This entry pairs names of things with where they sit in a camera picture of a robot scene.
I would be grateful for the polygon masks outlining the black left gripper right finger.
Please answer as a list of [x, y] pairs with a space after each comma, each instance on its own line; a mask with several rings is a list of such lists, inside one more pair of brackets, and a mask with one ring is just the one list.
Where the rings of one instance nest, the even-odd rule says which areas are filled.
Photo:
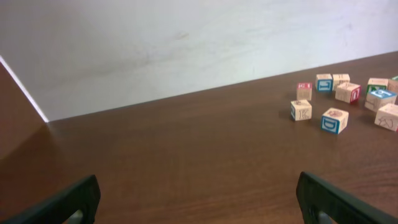
[[309, 223], [394, 224], [397, 218], [342, 191], [329, 182], [302, 172], [296, 196], [303, 221]]

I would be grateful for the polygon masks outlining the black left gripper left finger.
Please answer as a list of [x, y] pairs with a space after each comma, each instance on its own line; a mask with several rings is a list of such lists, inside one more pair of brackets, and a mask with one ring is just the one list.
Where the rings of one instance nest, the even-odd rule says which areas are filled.
[[72, 223], [94, 223], [100, 198], [98, 180], [89, 175], [3, 223], [63, 223], [76, 213], [80, 219], [72, 219]]

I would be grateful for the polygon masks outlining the wooden block blue D side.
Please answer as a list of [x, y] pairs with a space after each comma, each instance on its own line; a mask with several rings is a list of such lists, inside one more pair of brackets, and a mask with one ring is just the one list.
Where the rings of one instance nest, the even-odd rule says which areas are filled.
[[337, 108], [330, 108], [322, 114], [321, 129], [333, 134], [339, 134], [348, 125], [349, 113]]

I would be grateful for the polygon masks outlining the wooden block blue S top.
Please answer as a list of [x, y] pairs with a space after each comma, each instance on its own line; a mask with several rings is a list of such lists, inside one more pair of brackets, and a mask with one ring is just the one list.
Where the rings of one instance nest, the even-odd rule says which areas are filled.
[[368, 92], [364, 106], [374, 112], [381, 107], [396, 102], [397, 94], [389, 90], [374, 90]]

